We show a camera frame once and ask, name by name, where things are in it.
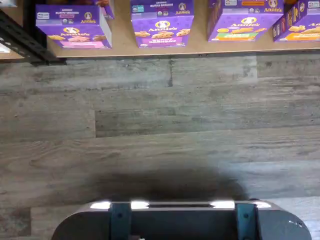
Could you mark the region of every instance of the annie's snack box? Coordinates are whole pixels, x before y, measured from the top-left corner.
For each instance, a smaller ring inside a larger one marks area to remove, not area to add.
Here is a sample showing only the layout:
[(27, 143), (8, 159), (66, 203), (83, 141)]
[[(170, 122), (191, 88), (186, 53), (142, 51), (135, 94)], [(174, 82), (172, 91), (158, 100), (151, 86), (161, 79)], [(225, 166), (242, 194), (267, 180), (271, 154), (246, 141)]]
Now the annie's snack box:
[(139, 48), (186, 46), (193, 20), (193, 0), (131, 0), (131, 22)]
[(272, 28), (273, 40), (320, 41), (320, 2), (299, 0)]
[(95, 5), (36, 5), (36, 26), (63, 48), (111, 48), (112, 33)]
[(115, 0), (47, 0), (51, 5), (97, 5), (107, 19), (115, 18)]
[(217, 0), (208, 41), (256, 41), (284, 14), (283, 0)]

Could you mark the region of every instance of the wooden floor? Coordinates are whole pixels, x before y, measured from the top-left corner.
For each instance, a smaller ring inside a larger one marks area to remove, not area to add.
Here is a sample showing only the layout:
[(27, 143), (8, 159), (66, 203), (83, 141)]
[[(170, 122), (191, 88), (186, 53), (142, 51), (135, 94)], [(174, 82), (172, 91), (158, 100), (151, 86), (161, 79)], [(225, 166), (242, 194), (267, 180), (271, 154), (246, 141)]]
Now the wooden floor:
[(81, 204), (271, 200), (320, 240), (320, 55), (0, 65), (0, 240)]

